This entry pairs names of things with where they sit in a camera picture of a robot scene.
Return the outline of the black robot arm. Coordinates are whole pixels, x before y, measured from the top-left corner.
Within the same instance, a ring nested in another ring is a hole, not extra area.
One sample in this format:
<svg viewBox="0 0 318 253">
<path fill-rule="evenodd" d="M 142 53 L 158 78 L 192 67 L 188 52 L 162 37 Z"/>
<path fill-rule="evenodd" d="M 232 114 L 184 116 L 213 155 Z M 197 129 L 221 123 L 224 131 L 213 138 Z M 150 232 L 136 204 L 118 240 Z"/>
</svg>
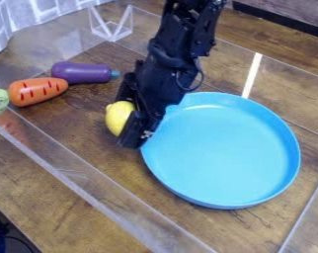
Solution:
<svg viewBox="0 0 318 253">
<path fill-rule="evenodd" d="M 123 75 L 115 99 L 134 105 L 118 144 L 140 148 L 153 135 L 165 108 L 202 84 L 198 58 L 216 45 L 214 29 L 226 0 L 165 0 L 148 56 Z"/>
</svg>

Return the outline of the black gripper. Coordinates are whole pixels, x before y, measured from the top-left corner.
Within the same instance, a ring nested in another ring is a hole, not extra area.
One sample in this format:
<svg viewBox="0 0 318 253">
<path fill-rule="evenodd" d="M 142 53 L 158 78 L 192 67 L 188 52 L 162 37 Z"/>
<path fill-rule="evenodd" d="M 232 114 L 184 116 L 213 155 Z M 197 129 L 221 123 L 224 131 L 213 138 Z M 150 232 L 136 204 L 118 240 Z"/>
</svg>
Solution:
<svg viewBox="0 0 318 253">
<path fill-rule="evenodd" d="M 158 127 L 165 107 L 178 104 L 184 94 L 198 87 L 192 87 L 197 74 L 202 75 L 197 58 L 170 57 L 160 49 L 136 61 L 115 96 L 115 101 L 130 102 L 136 107 L 118 135 L 118 145 L 131 149 L 144 145 Z"/>
</svg>

